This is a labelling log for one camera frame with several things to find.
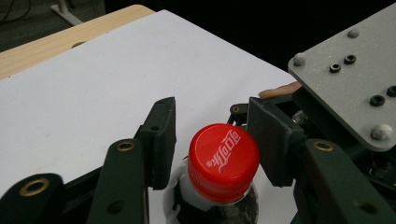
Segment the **wooden table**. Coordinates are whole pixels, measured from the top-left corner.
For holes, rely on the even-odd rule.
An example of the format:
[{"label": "wooden table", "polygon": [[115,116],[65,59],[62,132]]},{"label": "wooden table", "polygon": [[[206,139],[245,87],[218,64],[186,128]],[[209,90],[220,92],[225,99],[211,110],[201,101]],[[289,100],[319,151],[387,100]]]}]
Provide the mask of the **wooden table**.
[{"label": "wooden table", "polygon": [[152,13],[154,11],[147,7],[133,5],[1,52],[0,79],[12,76],[35,64],[42,63],[51,57],[70,50],[76,44],[89,41]]}]

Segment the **white surface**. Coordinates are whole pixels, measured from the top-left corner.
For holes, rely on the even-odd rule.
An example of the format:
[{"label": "white surface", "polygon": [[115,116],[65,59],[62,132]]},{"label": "white surface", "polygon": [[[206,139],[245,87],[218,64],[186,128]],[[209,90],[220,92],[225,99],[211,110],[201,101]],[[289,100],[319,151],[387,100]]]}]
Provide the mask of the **white surface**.
[{"label": "white surface", "polygon": [[[177,101],[174,168],[196,131],[226,122],[231,105],[294,81],[203,29],[160,11],[0,81],[0,193],[29,175],[64,182],[103,164],[107,148],[134,136],[152,105]],[[291,188],[256,176],[260,223],[289,223]],[[164,223],[150,191],[150,223]]]}]

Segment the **bottle cap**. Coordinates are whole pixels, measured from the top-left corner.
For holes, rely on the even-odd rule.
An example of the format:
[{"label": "bottle cap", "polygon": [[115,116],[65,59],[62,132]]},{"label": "bottle cap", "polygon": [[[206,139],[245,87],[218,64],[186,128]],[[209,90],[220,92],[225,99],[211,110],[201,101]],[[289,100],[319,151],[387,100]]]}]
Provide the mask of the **bottle cap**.
[{"label": "bottle cap", "polygon": [[259,162],[259,149],[249,133],[217,123],[192,138],[188,172],[192,185],[209,201],[232,203],[250,188]]}]

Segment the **metal plate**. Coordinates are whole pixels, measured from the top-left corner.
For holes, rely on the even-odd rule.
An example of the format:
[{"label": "metal plate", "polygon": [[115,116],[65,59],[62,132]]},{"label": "metal plate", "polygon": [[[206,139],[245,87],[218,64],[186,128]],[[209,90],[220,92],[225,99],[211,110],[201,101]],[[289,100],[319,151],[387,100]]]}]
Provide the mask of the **metal plate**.
[{"label": "metal plate", "polygon": [[[347,64],[353,55],[356,62]],[[340,70],[332,73],[332,64]],[[289,72],[367,148],[386,151],[396,145],[395,133],[372,137],[375,125],[396,129],[396,4],[334,35],[289,61]],[[372,106],[375,95],[385,103]]]}]

